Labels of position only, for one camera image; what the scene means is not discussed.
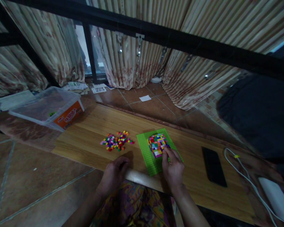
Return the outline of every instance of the smartphone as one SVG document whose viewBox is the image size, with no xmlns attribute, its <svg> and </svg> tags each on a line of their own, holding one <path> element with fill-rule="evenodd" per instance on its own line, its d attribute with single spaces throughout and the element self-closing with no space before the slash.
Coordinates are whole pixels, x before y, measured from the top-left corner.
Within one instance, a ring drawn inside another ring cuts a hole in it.
<svg viewBox="0 0 284 227">
<path fill-rule="evenodd" d="M 218 153 L 205 147 L 202 147 L 202 152 L 208 179 L 212 183 L 227 188 Z"/>
</svg>

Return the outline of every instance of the striped curtain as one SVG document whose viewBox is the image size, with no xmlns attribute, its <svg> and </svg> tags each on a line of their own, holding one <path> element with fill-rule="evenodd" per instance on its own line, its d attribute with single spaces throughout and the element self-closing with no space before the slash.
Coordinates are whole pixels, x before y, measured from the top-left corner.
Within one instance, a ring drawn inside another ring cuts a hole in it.
<svg viewBox="0 0 284 227">
<path fill-rule="evenodd" d="M 192 1 L 180 29 L 262 54 L 284 41 L 284 0 Z M 173 50 L 163 76 L 163 89 L 173 103 L 189 110 L 206 97 L 235 81 L 242 70 Z"/>
<path fill-rule="evenodd" d="M 84 82 L 85 72 L 73 20 L 0 0 L 60 86 Z M 0 33 L 7 32 L 0 23 Z M 47 80 L 19 46 L 0 47 L 0 97 L 42 91 Z"/>
<path fill-rule="evenodd" d="M 177 30 L 182 25 L 189 2 L 87 0 L 88 5 Z M 103 59 L 106 75 L 112 86 L 127 90 L 142 88 L 154 76 L 164 73 L 170 50 L 167 50 L 160 63 L 162 46 L 142 41 L 140 56 L 137 56 L 138 39 L 126 35 L 118 37 L 118 28 L 116 31 L 109 31 L 93 26 L 92 37 L 94 48 Z"/>
<path fill-rule="evenodd" d="M 7 30 L 0 22 L 0 33 Z M 0 97 L 24 90 L 40 92 L 47 80 L 18 45 L 0 47 Z"/>
<path fill-rule="evenodd" d="M 87 0 L 87 3 L 263 54 L 284 41 L 284 0 Z M 242 74 L 241 69 L 197 56 L 191 57 L 181 71 L 189 57 L 186 53 L 168 49 L 159 64 L 161 46 L 143 41 L 141 56 L 137 57 L 137 39 L 123 36 L 123 52 L 118 54 L 115 32 L 94 27 L 92 34 L 111 85 L 141 88 L 154 76 L 162 76 L 164 90 L 183 110 L 189 110 Z"/>
</svg>

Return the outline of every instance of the wooden board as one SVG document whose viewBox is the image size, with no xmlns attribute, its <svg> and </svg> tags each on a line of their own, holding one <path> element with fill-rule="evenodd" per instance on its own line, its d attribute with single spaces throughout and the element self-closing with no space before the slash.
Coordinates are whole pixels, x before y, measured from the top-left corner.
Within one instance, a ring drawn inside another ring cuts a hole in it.
<svg viewBox="0 0 284 227">
<path fill-rule="evenodd" d="M 132 170 L 126 176 L 128 180 L 169 193 L 162 174 L 149 177 L 136 138 L 136 134 L 166 128 L 184 160 L 183 182 L 196 204 L 253 224 L 254 211 L 238 174 L 223 156 L 224 145 L 100 104 L 89 112 L 57 139 L 53 153 L 100 170 L 118 156 L 127 156 L 132 160 Z M 123 130 L 130 133 L 135 144 L 126 144 L 121 152 L 109 152 L 100 145 L 107 133 Z M 228 188 L 208 180 L 201 147 L 219 154 Z"/>
</svg>

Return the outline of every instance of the white power bank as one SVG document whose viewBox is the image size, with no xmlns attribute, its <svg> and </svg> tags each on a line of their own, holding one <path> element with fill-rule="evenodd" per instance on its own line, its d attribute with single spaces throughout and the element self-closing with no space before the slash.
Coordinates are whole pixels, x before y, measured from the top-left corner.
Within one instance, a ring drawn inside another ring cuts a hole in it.
<svg viewBox="0 0 284 227">
<path fill-rule="evenodd" d="M 284 220 L 284 193 L 275 182 L 258 178 L 276 216 Z"/>
</svg>

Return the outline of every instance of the dark fabric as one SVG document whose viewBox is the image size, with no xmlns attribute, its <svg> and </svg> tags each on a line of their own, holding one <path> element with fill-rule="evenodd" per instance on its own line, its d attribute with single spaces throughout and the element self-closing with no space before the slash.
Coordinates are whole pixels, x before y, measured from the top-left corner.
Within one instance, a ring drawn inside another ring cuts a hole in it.
<svg viewBox="0 0 284 227">
<path fill-rule="evenodd" d="M 284 156 L 284 81 L 260 75 L 238 81 L 218 111 L 263 157 Z"/>
</svg>

